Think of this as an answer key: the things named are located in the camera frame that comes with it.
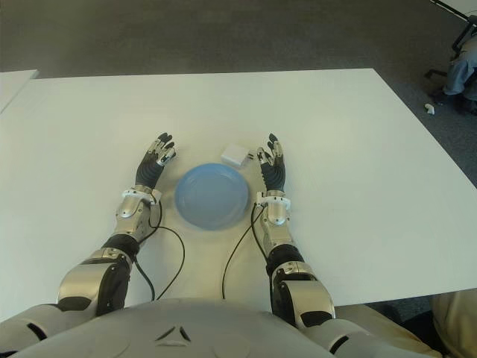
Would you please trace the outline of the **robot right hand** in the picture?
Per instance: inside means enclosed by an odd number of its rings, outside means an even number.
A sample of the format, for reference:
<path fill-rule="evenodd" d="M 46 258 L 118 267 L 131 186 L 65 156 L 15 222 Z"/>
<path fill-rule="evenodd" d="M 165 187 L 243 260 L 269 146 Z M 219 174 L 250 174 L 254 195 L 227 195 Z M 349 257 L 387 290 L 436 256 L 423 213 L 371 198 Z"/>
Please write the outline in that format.
<path fill-rule="evenodd" d="M 284 192 L 286 169 L 282 146 L 274 134 L 269 134 L 267 145 L 270 153 L 262 147 L 256 152 L 262 179 L 267 191 Z"/>

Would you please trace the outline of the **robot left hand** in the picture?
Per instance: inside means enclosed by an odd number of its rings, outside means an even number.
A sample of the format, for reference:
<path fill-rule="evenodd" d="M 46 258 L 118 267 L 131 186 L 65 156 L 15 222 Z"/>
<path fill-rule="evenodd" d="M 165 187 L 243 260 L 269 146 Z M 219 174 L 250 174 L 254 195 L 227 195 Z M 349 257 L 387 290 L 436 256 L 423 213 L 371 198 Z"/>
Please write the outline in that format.
<path fill-rule="evenodd" d="M 156 187 L 165 166 L 176 156 L 172 135 L 160 134 L 145 152 L 136 170 L 135 184 L 150 189 Z"/>

